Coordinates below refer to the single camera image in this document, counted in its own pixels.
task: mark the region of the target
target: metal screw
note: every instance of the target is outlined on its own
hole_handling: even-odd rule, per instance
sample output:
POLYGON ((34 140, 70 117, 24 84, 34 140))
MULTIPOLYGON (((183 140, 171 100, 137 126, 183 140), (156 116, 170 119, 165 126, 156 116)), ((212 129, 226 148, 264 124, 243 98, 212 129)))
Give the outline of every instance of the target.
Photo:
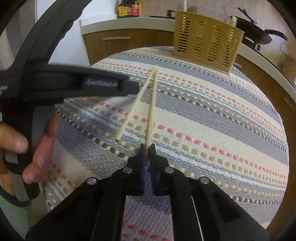
POLYGON ((94 184, 96 184, 96 179, 93 178, 93 177, 87 179, 87 184, 88 185, 94 185, 94 184))
POLYGON ((209 181, 210 181, 210 180, 209 180, 207 177, 201 177, 201 178, 200 178, 200 182, 201 182, 202 184, 208 184, 209 181))
POLYGON ((130 174, 132 171, 133 171, 133 169, 131 169, 130 167, 125 167, 123 169, 123 172, 126 173, 126 174, 130 174))
POLYGON ((165 168, 165 172, 166 173, 173 173, 174 172, 174 169, 172 167, 166 167, 165 168))

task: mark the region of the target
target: chopsticks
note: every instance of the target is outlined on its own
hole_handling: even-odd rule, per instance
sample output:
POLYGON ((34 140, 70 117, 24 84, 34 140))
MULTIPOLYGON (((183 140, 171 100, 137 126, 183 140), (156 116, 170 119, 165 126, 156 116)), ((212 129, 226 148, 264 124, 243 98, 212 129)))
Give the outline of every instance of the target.
POLYGON ((231 19, 230 25, 236 27, 236 25, 237 25, 237 18, 235 16, 231 16, 230 19, 231 19))
POLYGON ((149 74, 149 76, 147 77, 145 83, 143 84, 143 87, 142 89, 140 90, 140 92, 137 94, 137 97, 133 103, 133 106, 131 107, 130 111, 128 112, 128 115, 125 119, 125 121, 123 122, 122 126, 120 127, 119 129, 119 132, 117 133, 116 137, 115 137, 115 140, 120 140, 121 137, 122 137, 122 134, 127 126, 127 124, 129 123, 129 121, 131 120, 131 118, 133 117, 133 113, 135 112, 139 102, 140 102, 140 99, 141 97, 143 96, 144 94, 144 91, 146 90, 149 82, 150 82, 150 79, 152 78, 153 74, 155 73, 155 71, 157 70, 157 76, 154 77, 156 78, 156 82, 157 82, 157 77, 158 77, 158 69, 157 69, 157 65, 154 66, 154 68, 152 69, 151 73, 149 74))
POLYGON ((223 10, 224 10, 224 14, 225 14, 225 17, 226 17, 226 23, 229 24, 229 15, 227 13, 227 10, 226 10, 225 6, 223 6, 223 10))
POLYGON ((158 72, 159 70, 156 69, 154 73, 154 81, 153 81, 153 90, 152 90, 152 96, 151 96, 151 104, 149 109, 149 122, 147 127, 147 134, 146 134, 146 154, 148 153, 148 148, 152 144, 152 132, 153 132, 153 121, 154 121, 154 111, 156 106, 156 93, 157 93, 157 78, 158 78, 158 72))

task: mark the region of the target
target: bottle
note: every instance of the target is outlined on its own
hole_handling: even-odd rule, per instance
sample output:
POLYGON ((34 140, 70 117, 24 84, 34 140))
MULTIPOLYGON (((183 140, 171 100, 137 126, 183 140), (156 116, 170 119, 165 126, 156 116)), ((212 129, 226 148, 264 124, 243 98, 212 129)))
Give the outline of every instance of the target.
POLYGON ((122 0, 118 6, 118 18, 128 18, 132 15, 132 5, 128 0, 122 0))
POLYGON ((140 4, 138 0, 131 1, 131 8, 132 8, 132 17, 139 17, 140 16, 140 4))

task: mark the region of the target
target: countertop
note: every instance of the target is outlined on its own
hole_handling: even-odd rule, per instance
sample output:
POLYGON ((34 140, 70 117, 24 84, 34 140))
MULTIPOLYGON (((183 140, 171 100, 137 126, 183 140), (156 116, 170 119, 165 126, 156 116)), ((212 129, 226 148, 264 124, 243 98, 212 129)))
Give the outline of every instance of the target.
MULTIPOLYGON (((94 32, 125 28, 155 29, 174 32, 175 20, 164 18, 113 19, 81 26, 80 32, 83 35, 94 32)), ((242 43, 240 44, 238 54, 251 61, 253 64, 257 65, 267 74, 269 74, 273 79, 275 79, 275 81, 284 88, 284 90, 296 103, 296 86, 293 87, 270 61, 242 43)))

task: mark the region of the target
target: tablecloth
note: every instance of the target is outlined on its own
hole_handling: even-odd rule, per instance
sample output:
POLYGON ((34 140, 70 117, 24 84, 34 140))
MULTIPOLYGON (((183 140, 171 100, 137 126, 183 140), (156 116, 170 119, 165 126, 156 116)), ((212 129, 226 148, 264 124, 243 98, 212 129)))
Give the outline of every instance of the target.
MULTIPOLYGON (((172 47, 125 51, 92 68, 123 73, 142 86, 159 66, 153 143, 158 155, 185 175, 209 177, 266 227, 287 185, 288 145, 280 115, 236 68, 224 74, 173 58, 172 47)), ((135 96, 87 97, 57 106, 61 117, 49 179, 43 184, 54 208, 88 177, 109 177, 145 143, 152 89, 147 89, 123 137, 114 137, 135 96)), ((173 240, 170 199, 154 197, 149 169, 146 193, 129 196, 123 240, 173 240)))

